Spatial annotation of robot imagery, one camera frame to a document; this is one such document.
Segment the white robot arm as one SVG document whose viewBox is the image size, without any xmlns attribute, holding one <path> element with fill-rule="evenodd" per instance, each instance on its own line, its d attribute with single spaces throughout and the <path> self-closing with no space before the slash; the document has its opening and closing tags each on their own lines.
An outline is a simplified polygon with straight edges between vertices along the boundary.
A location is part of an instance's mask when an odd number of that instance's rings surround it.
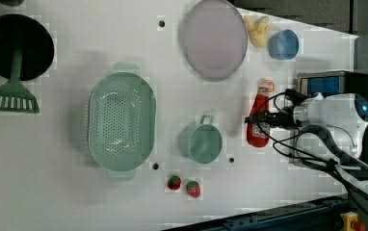
<svg viewBox="0 0 368 231">
<path fill-rule="evenodd" d="M 275 140 L 291 150 L 288 157 L 302 166 L 323 171 L 368 198 L 368 165 L 359 160 L 368 128 L 368 101 L 356 93 L 308 97 L 294 90 L 282 93 L 291 104 L 271 113 L 259 105 L 245 118 L 265 135 L 268 128 L 294 130 L 286 140 Z"/>
</svg>

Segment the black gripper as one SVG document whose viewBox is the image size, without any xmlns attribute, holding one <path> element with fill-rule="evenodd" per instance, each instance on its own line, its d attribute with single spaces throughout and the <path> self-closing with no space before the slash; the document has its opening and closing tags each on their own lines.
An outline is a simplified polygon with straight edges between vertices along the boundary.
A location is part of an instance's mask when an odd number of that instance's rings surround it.
<svg viewBox="0 0 368 231">
<path fill-rule="evenodd" d="M 279 112 L 271 113 L 269 111 L 259 111 L 256 115 L 247 116 L 244 123 L 263 122 L 271 127 L 279 127 L 285 130 L 293 130 L 297 128 L 297 124 L 293 118 L 293 108 L 284 107 Z"/>
</svg>

